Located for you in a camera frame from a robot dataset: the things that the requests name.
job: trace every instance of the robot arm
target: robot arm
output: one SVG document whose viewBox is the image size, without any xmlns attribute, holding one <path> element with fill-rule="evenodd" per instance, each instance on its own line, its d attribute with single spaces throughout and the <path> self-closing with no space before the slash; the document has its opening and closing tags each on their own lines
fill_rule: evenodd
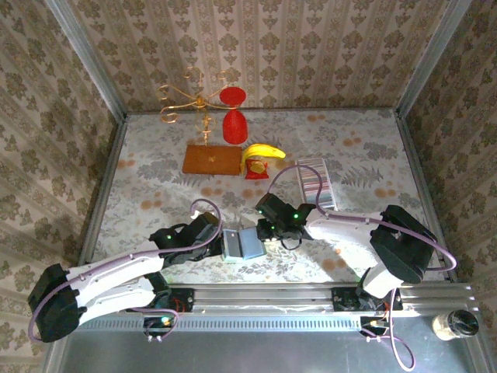
<svg viewBox="0 0 497 373">
<path fill-rule="evenodd" d="M 204 247 L 181 253 L 161 254 L 154 251 L 205 242 L 214 234 L 217 224 L 217 218 L 206 212 L 189 225 L 159 229 L 148 241 L 127 253 L 69 270 L 62 270 L 60 264 L 48 267 L 28 297 L 33 312 L 57 286 L 76 277 L 78 280 L 60 290 L 41 309 L 36 318 L 41 340 L 59 340 L 84 322 L 122 309 L 154 305 L 168 307 L 171 291 L 159 271 L 187 260 L 197 261 L 220 255 L 221 240 L 217 238 Z M 123 255 L 129 260 L 105 266 Z"/>
<path fill-rule="evenodd" d="M 402 282 L 421 282 L 433 254 L 431 245 L 380 224 L 390 222 L 434 239 L 431 232 L 399 206 L 388 206 L 386 211 L 373 214 L 340 212 L 337 219 L 332 216 L 334 212 L 324 216 L 313 204 L 295 209 L 268 193 L 256 208 L 265 217 L 259 219 L 256 228 L 262 242 L 279 239 L 285 246 L 288 239 L 326 239 L 372 247 L 381 262 L 364 274 L 356 288 L 358 301 L 368 309 L 377 309 L 388 292 Z M 33 312 L 51 291 L 72 282 L 57 292 L 36 318 L 41 340 L 53 342 L 90 319 L 122 309 L 175 308 L 174 303 L 168 303 L 171 289 L 159 271 L 187 260 L 220 255 L 222 238 L 177 253 L 155 251 L 198 246 L 212 237 L 217 226 L 218 220 L 204 213 L 189 225 L 159 229 L 147 242 L 125 253 L 127 260 L 114 262 L 114 257 L 66 271 L 60 264 L 48 267 L 28 297 Z"/>
<path fill-rule="evenodd" d="M 268 193 L 256 208 L 264 216 L 257 224 L 262 241 L 280 240 L 284 244 L 287 239 L 325 239 L 374 249 L 381 261 L 364 274 L 356 292 L 361 304 L 372 309 L 402 283 L 420 283 L 433 254 L 430 244 L 379 223 L 394 224 L 436 241 L 428 229 L 394 205 L 372 214 L 331 211 L 324 216 L 313 204 L 301 204 L 294 209 Z"/>
</svg>

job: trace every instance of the cable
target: cable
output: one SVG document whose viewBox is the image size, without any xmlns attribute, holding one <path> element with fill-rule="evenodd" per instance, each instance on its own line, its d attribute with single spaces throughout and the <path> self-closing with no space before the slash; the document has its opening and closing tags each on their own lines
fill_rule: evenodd
<svg viewBox="0 0 497 373">
<path fill-rule="evenodd" d="M 395 225 L 392 223 L 389 223 L 387 221 L 382 221 L 379 219 L 374 219 L 374 218 L 362 218 L 360 216 L 345 216 L 345 215 L 340 215 L 340 214 L 330 214 L 327 211 L 325 211 L 320 205 L 319 205 L 319 197 L 321 196 L 321 191 L 323 187 L 323 180 L 321 178 L 321 175 L 319 175 L 318 171 L 313 169 L 310 166 L 306 165 L 292 165 L 288 166 L 285 169 L 282 169 L 273 179 L 271 182 L 271 185 L 269 185 L 269 188 L 267 190 L 267 193 L 271 190 L 271 188 L 274 186 L 275 182 L 278 180 L 278 178 L 288 171 L 289 169 L 295 169 L 297 167 L 301 167 L 303 169 L 308 169 L 312 171 L 317 177 L 319 181 L 319 188 L 318 192 L 316 193 L 316 208 L 318 209 L 319 212 L 321 212 L 325 217 L 331 218 L 331 219 L 336 219 L 336 220 L 342 220 L 342 221 L 355 221 L 359 223 L 373 223 L 373 224 L 378 224 L 378 225 L 383 225 L 384 227 L 390 228 L 397 230 L 399 232 L 405 233 L 406 235 L 410 235 L 416 239 L 419 239 L 429 245 L 431 245 L 434 249 L 436 249 L 438 252 L 440 252 L 444 257 L 446 257 L 450 261 L 450 265 L 447 267 L 432 267 L 432 268 L 426 268 L 426 270 L 429 271 L 445 271 L 445 270 L 453 270 L 456 265 L 457 261 L 456 258 L 447 251 L 447 249 L 443 248 L 441 245 L 439 245 L 437 242 L 433 241 L 432 239 L 429 239 L 428 237 L 425 237 L 424 235 L 420 235 L 418 232 L 414 232 L 411 229 L 406 229 L 404 227 L 401 227 L 399 225 Z"/>
<path fill-rule="evenodd" d="M 144 308 L 135 308 L 135 309 L 132 309 L 133 311 L 135 312 L 142 312 L 142 313 L 146 313 L 146 312 L 149 312 L 149 313 L 172 313 L 174 315 L 174 323 L 171 325 L 171 327 L 169 328 L 169 331 L 162 337 L 162 340 L 164 340 L 165 338 L 167 338 L 169 336 L 169 334 L 171 334 L 171 332 L 176 328 L 176 326 L 178 325 L 178 322 L 179 322 L 179 313 L 176 312 L 174 309 L 144 309 Z M 148 336 L 150 335 L 150 328 L 151 326 L 153 325 L 154 323 L 153 322 L 150 322 L 149 324 L 147 324 L 145 326 L 145 335 Z"/>
<path fill-rule="evenodd" d="M 193 246 L 187 246 L 187 247 L 177 247 L 174 249 L 154 249 L 154 250 L 147 250 L 147 251 L 142 251 L 139 253 L 134 253 L 132 255 L 127 254 L 126 256 L 121 256 L 119 258 L 116 258 L 115 260 L 111 260 L 110 262 L 100 264 L 99 266 L 92 268 L 91 270 L 87 270 L 86 272 L 80 274 L 79 276 L 74 277 L 71 280 L 64 282 L 63 284 L 60 284 L 54 290 L 52 290 L 50 293 L 48 293 L 47 296 L 41 300 L 40 304 L 34 310 L 33 316 L 31 317 L 31 320 L 30 320 L 30 324 L 28 325 L 28 337 L 30 338 L 30 340 L 34 343 L 42 342 L 42 340 L 40 338 L 36 338 L 36 336 L 34 335 L 33 329 L 34 329 L 34 324 L 36 322 L 36 319 L 38 318 L 41 310 L 48 303 L 48 301 L 50 301 L 60 290 L 66 288 L 68 286 L 71 286 L 75 282 L 80 281 L 81 278 L 84 278 L 86 276 L 91 275 L 92 272 L 117 267 L 117 266 L 125 264 L 131 260 L 136 260 L 136 259 L 141 258 L 142 256 L 147 256 L 149 254 L 181 253 L 181 252 L 185 252 L 185 251 L 199 249 L 200 247 L 204 247 L 205 245 L 207 245 L 208 243 L 210 243 L 211 241 L 216 239 L 219 236 L 219 234 L 221 233 L 221 222 L 222 222 L 221 211 L 219 210 L 219 207 L 214 202 L 211 202 L 210 200 L 206 200 L 205 198 L 199 198 L 199 199 L 195 200 L 194 202 L 192 202 L 192 204 L 190 206 L 190 214 L 193 214 L 193 212 L 195 211 L 195 205 L 198 204 L 199 202 L 205 202 L 205 203 L 209 204 L 210 206 L 212 206 L 214 208 L 214 210 L 216 211 L 216 215 L 217 215 L 218 224 L 217 224 L 216 232 L 214 232 L 214 234 L 207 241 L 193 245 Z"/>
<path fill-rule="evenodd" d="M 411 349 L 407 346 L 407 343 L 404 342 L 403 340 L 401 340 L 400 338 L 397 338 L 396 336 L 394 336 L 394 316 L 393 316 L 393 310 L 394 310 L 394 301 L 395 301 L 395 292 L 397 291 L 397 288 L 393 288 L 392 291 L 391 291 L 391 297 L 390 297 L 390 304 L 391 304 L 391 310 L 390 312 L 388 313 L 388 324 L 390 326 L 390 343 L 391 343 L 391 349 L 394 351 L 394 356 L 395 356 L 395 359 L 397 360 L 398 364 L 400 365 L 400 367 L 402 369 L 404 369 L 405 371 L 414 371 L 414 368 L 416 366 L 416 359 L 414 358 L 414 354 L 412 353 Z M 398 352 L 397 352 L 397 347 L 395 346 L 395 340 L 398 340 L 400 343 L 402 343 L 405 348 L 407 348 L 407 351 L 409 352 L 409 354 L 411 355 L 411 366 L 410 367 L 406 367 L 404 365 L 404 363 L 402 362 L 400 356 L 398 356 Z"/>
</svg>

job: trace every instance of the orange spot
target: orange spot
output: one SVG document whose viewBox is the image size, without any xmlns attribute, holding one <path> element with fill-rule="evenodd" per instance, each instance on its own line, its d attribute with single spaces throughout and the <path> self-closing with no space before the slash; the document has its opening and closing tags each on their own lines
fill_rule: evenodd
<svg viewBox="0 0 497 373">
<path fill-rule="evenodd" d="M 387 192 L 383 188 L 378 188 L 374 191 L 374 194 L 378 198 L 385 198 L 387 196 Z"/>
<path fill-rule="evenodd" d="M 149 200 L 144 200 L 142 203 L 141 203 L 141 209 L 142 210 L 148 210 L 150 209 L 150 207 L 152 207 L 152 202 L 149 201 Z"/>
<path fill-rule="evenodd" d="M 244 197 L 246 200 L 248 200 L 249 198 L 253 198 L 254 191 L 251 189 L 245 189 L 242 191 L 242 197 Z"/>
<path fill-rule="evenodd" d="M 206 186 L 205 188 L 202 188 L 202 190 L 200 191 L 200 193 L 204 197 L 210 197 L 210 196 L 212 196 L 212 188 L 209 188 L 208 186 Z"/>
<path fill-rule="evenodd" d="M 331 259 L 325 259 L 322 261 L 323 270 L 329 272 L 335 269 L 335 261 Z"/>
</svg>

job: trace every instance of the gray metal base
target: gray metal base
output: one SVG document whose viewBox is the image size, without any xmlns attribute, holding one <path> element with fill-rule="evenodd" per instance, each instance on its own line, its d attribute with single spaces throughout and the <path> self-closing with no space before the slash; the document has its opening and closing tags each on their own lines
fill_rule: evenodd
<svg viewBox="0 0 497 373">
<path fill-rule="evenodd" d="M 475 371 L 463 340 L 443 342 L 431 318 L 397 319 L 395 334 L 412 348 L 416 372 Z M 408 356 L 398 347 L 408 364 Z M 388 341 L 366 342 L 358 332 L 172 333 L 148 343 L 139 332 L 76 332 L 68 340 L 63 372 L 329 373 L 402 372 Z"/>
</svg>

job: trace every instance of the gold candelabra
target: gold candelabra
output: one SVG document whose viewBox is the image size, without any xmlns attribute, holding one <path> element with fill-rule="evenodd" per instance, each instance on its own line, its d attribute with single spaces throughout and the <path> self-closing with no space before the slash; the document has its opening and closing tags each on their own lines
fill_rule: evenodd
<svg viewBox="0 0 497 373">
<path fill-rule="evenodd" d="M 196 110 L 196 119 L 195 119 L 195 127 L 196 129 L 203 134 L 203 142 L 207 146 L 207 140 L 209 137 L 209 134 L 216 128 L 217 126 L 217 121 L 215 118 L 211 117 L 209 115 L 209 107 L 212 107 L 214 109 L 222 109 L 222 110 L 233 110 L 236 109 L 237 106 L 219 106 L 211 103 L 209 100 L 219 94 L 223 89 L 227 88 L 229 86 L 229 83 L 226 83 L 226 72 L 225 71 L 220 71 L 217 74 L 217 79 L 224 82 L 223 86 L 219 88 L 216 92 L 211 93 L 210 95 L 204 97 L 202 96 L 202 91 L 203 91 L 203 74 L 200 71 L 199 68 L 196 67 L 189 67 L 186 69 L 186 73 L 183 76 L 186 79 L 192 79 L 195 78 L 197 79 L 198 86 L 195 89 L 195 96 L 191 96 L 186 92 L 183 92 L 181 89 L 178 87 L 172 85 L 172 84 L 164 84 L 160 86 L 157 89 L 158 93 L 158 98 L 160 103 L 166 104 L 167 100 L 169 99 L 168 96 L 168 91 L 169 89 L 173 89 L 177 93 L 181 94 L 183 97 L 186 97 L 187 99 L 190 99 L 188 103 L 180 104 L 180 105 L 165 105 L 162 107 L 160 117 L 163 122 L 166 123 L 175 123 L 179 115 L 172 111 L 176 109 L 182 109 L 182 108 L 187 108 L 187 107 L 192 107 Z"/>
</svg>

